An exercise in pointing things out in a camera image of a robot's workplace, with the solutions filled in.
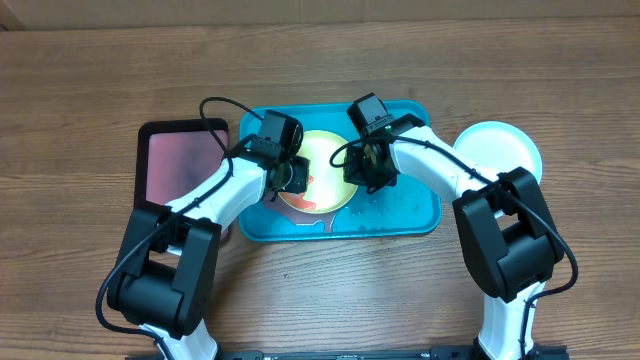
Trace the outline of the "light blue plate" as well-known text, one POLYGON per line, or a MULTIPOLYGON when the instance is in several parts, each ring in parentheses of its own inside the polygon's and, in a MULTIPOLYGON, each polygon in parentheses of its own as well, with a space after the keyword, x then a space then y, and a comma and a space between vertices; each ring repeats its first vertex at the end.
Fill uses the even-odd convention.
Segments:
POLYGON ((541 183, 540 151, 526 133, 513 125, 498 121, 474 124, 458 136, 453 148, 466 158, 501 172, 523 167, 541 183))

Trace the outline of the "yellow-green plate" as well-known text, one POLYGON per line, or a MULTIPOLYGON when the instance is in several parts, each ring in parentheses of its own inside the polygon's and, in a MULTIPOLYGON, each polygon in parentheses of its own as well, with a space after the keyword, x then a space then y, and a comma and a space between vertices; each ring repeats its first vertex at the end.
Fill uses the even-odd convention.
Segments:
POLYGON ((281 193, 290 207, 304 213, 324 214, 346 205, 357 191, 357 186, 344 181, 344 170, 330 165, 331 155, 347 141, 341 136, 323 130, 305 131, 297 155, 310 161, 309 178, 305 193, 281 193))

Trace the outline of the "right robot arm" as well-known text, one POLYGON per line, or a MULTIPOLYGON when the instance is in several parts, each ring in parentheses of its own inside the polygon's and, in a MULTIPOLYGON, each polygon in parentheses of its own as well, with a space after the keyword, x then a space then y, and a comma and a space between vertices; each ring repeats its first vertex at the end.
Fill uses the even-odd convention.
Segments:
POLYGON ((475 124, 454 145, 406 114, 349 114, 359 137, 345 145, 345 178, 379 190, 399 175, 424 184, 452 206, 464 263, 484 293, 483 323, 470 345, 434 346, 427 359, 566 359, 564 346, 534 342, 537 302, 563 258, 540 189, 542 159, 520 129, 475 124))

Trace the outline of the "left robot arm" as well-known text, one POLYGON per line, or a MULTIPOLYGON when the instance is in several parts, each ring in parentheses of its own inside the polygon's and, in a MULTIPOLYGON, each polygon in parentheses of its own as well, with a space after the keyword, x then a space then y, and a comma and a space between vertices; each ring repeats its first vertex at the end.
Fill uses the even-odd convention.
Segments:
POLYGON ((100 287, 105 306, 130 322, 126 333, 153 339, 163 359, 214 359, 207 331, 222 233, 249 206, 276 191, 302 193, 309 162, 301 141, 253 135, 185 195, 134 209, 116 263, 100 287))

